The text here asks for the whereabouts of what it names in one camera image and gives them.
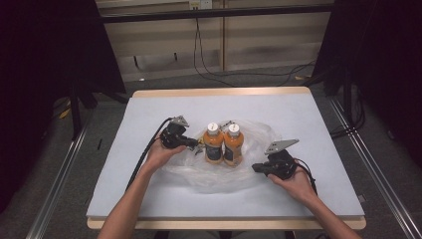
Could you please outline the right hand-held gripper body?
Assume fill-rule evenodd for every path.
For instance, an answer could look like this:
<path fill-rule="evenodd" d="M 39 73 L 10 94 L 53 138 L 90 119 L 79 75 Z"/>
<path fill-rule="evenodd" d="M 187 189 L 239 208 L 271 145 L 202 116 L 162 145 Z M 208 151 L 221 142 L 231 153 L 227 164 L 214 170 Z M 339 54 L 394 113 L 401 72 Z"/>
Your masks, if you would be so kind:
<path fill-rule="evenodd" d="M 289 179 L 295 173 L 298 164 L 294 158 L 287 152 L 287 147 L 297 143 L 297 139 L 287 139 L 273 141 L 269 147 L 265 150 L 265 155 L 268 160 L 264 162 L 264 166 L 267 170 L 266 176 L 274 174 L 280 179 Z"/>

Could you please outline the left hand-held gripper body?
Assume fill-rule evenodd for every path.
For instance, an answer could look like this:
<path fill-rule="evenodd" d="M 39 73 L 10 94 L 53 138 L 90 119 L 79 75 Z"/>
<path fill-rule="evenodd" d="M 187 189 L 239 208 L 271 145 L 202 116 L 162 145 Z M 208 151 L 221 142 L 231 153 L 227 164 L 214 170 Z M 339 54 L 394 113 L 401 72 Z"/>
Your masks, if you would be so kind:
<path fill-rule="evenodd" d="M 189 123 L 184 116 L 172 118 L 167 127 L 160 134 L 160 140 L 164 147 L 175 148 L 180 145 L 185 145 L 190 148 L 189 140 L 195 139 L 184 135 L 189 128 Z"/>

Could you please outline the orange drink bottle white cap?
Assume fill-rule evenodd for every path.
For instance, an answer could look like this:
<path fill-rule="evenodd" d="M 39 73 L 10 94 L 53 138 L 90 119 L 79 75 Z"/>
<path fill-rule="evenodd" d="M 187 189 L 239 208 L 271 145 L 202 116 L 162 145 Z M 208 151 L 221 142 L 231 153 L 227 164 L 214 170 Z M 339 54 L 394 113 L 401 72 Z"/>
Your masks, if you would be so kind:
<path fill-rule="evenodd" d="M 224 142 L 223 132 L 216 122 L 210 122 L 203 134 L 205 144 L 205 159 L 214 164 L 223 160 L 222 144 Z"/>
<path fill-rule="evenodd" d="M 244 143 L 244 136 L 236 123 L 229 125 L 224 134 L 224 143 L 224 161 L 230 166 L 238 166 L 243 160 L 242 146 Z"/>

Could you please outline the clear plastic bag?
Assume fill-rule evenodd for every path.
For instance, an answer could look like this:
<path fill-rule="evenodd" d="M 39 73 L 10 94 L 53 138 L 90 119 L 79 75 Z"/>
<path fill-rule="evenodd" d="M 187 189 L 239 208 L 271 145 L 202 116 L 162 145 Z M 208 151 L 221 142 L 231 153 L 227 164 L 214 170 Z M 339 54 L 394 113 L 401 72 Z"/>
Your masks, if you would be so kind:
<path fill-rule="evenodd" d="M 232 192 L 252 186 L 253 178 L 257 176 L 252 165 L 266 161 L 264 151 L 280 137 L 269 125 L 258 121 L 224 120 L 217 124 L 223 132 L 226 132 L 232 123 L 240 127 L 244 136 L 243 160 L 238 166 L 230 166 L 225 162 L 214 164 L 205 159 L 205 144 L 202 137 L 206 128 L 203 127 L 195 135 L 201 143 L 196 147 L 203 147 L 203 152 L 195 155 L 193 149 L 188 148 L 173 156 L 162 170 L 182 178 L 200 193 Z"/>

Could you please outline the person's left hand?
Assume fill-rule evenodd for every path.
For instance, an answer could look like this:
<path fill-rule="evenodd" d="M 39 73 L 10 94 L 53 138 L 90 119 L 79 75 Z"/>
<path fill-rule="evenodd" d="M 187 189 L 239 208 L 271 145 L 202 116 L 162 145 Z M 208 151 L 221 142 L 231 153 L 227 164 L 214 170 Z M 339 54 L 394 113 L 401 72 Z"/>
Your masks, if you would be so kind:
<path fill-rule="evenodd" d="M 148 151 L 146 162 L 142 165 L 140 171 L 142 173 L 154 173 L 157 169 L 166 164 L 173 155 L 182 152 L 185 148 L 185 145 L 180 145 L 175 148 L 166 148 L 157 136 Z"/>

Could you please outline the person's right hand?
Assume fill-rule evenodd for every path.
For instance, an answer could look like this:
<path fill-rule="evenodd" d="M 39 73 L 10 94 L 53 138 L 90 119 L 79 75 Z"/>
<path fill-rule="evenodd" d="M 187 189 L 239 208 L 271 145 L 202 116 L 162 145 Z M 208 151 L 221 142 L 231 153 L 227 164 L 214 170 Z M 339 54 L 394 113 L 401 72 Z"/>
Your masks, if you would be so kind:
<path fill-rule="evenodd" d="M 296 201 L 305 206 L 311 206 L 318 201 L 317 194 L 311 186 L 308 175 L 301 168 L 298 168 L 289 179 L 282 180 L 274 174 L 269 174 L 268 178 L 287 190 Z"/>

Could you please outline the white table mat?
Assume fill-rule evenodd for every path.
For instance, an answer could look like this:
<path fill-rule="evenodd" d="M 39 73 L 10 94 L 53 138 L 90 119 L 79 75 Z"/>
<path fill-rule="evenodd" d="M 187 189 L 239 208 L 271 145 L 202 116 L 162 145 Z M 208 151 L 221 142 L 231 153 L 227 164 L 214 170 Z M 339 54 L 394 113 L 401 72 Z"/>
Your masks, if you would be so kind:
<path fill-rule="evenodd" d="M 140 209 L 143 218 L 304 218 L 310 212 L 265 175 L 253 170 L 265 161 L 274 140 L 291 139 L 291 156 L 303 160 L 316 180 L 319 198 L 337 215 L 360 216 L 357 199 L 312 95 L 152 97 L 130 99 L 106 158 L 87 214 L 105 218 L 123 195 L 138 159 L 167 118 L 187 119 L 188 135 L 210 122 L 237 123 L 245 136 L 237 167 L 208 165 L 217 175 L 204 179 L 205 158 L 186 150 L 154 174 Z"/>

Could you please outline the wooden table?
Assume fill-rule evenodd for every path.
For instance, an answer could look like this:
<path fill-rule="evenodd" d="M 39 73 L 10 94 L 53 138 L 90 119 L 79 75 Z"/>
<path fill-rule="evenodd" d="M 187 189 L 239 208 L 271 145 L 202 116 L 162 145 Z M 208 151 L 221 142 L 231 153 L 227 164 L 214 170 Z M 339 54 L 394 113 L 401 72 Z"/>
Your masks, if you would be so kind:
<path fill-rule="evenodd" d="M 267 96 L 286 94 L 310 94 L 306 87 L 271 87 L 271 88 L 237 88 L 237 89 L 195 89 L 195 90 L 155 90 L 138 91 L 132 98 L 152 97 L 201 97 L 201 96 Z M 106 218 L 91 218 L 88 216 L 88 225 L 92 229 L 99 229 L 103 226 Z M 351 228 L 361 230 L 366 225 L 364 212 L 360 216 L 342 217 L 339 216 Z M 317 229 L 317 220 L 310 214 L 308 217 L 287 218 L 222 218 L 222 219 L 201 219 L 201 218 L 170 218 L 151 219 L 139 215 L 136 222 L 139 229 Z"/>

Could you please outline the black metal stand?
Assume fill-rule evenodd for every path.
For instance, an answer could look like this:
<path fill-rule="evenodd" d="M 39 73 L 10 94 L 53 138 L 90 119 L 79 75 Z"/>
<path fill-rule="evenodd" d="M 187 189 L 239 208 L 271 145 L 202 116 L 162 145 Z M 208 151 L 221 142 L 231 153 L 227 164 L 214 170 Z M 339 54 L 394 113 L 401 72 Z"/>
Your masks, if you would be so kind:
<path fill-rule="evenodd" d="M 75 140 L 81 134 L 83 129 L 80 104 L 83 104 L 83 106 L 87 109 L 94 109 L 98 105 L 98 100 L 95 98 L 94 93 L 101 93 L 106 95 L 110 99 L 115 100 L 121 104 L 128 103 L 127 97 L 121 96 L 118 93 L 108 89 L 107 87 L 103 87 L 90 81 L 72 80 L 69 85 L 69 97 L 73 121 L 72 140 Z"/>

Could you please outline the black horizontal bar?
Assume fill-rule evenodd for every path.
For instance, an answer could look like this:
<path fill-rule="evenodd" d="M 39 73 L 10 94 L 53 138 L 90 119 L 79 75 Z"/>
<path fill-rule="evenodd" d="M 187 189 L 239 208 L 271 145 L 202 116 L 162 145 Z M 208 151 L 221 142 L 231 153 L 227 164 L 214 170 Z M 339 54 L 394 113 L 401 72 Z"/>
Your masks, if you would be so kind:
<path fill-rule="evenodd" d="M 102 23 L 128 23 L 146 21 L 167 21 L 201 18 L 220 17 L 243 17 L 279 14 L 306 14 L 330 12 L 333 4 L 312 4 L 312 5 L 290 5 L 277 7 L 254 7 L 254 8 L 227 8 L 208 10 L 185 10 L 156 13 L 127 13 L 101 15 L 99 21 Z"/>

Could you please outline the black curtain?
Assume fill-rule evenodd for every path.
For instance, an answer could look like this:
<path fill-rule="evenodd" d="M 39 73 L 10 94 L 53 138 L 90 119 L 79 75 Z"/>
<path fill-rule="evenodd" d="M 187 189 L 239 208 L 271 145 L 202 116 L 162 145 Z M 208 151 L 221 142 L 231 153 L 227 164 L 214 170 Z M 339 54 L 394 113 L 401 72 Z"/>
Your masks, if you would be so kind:
<path fill-rule="evenodd" d="M 0 0 L 0 213 L 33 168 L 54 103 L 125 87 L 96 0 Z"/>
<path fill-rule="evenodd" d="M 314 74 L 355 82 L 422 167 L 422 0 L 334 0 Z"/>

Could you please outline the metal floor rail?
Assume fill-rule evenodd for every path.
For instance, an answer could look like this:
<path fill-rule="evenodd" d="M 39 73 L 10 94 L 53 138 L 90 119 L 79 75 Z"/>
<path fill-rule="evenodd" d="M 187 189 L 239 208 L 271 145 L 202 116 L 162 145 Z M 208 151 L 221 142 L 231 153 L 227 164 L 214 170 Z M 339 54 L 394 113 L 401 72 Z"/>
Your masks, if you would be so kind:
<path fill-rule="evenodd" d="M 390 185 L 357 129 L 352 127 L 351 123 L 346 119 L 344 109 L 338 99 L 333 98 L 329 101 L 342 127 L 347 130 L 347 136 L 355 147 L 359 157 L 362 159 L 380 194 L 384 198 L 406 238 L 422 239 L 422 230 L 418 228 L 410 212 Z"/>
<path fill-rule="evenodd" d="M 46 199 L 43 202 L 41 209 L 37 213 L 37 216 L 26 236 L 26 239 L 43 239 L 53 213 L 58 205 L 60 196 L 72 170 L 73 164 L 86 137 L 87 127 L 88 126 L 85 124 L 80 129 L 77 136 L 72 140 L 61 168 L 54 180 L 52 187 L 50 188 Z"/>

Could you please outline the white wall power outlet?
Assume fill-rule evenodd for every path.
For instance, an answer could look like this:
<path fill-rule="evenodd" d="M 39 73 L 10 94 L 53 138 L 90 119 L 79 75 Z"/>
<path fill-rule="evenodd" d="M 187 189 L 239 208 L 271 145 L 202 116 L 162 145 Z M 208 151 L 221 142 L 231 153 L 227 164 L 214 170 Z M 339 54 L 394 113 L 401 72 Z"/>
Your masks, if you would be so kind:
<path fill-rule="evenodd" d="M 212 8 L 212 0 L 189 0 L 190 10 L 209 10 Z"/>

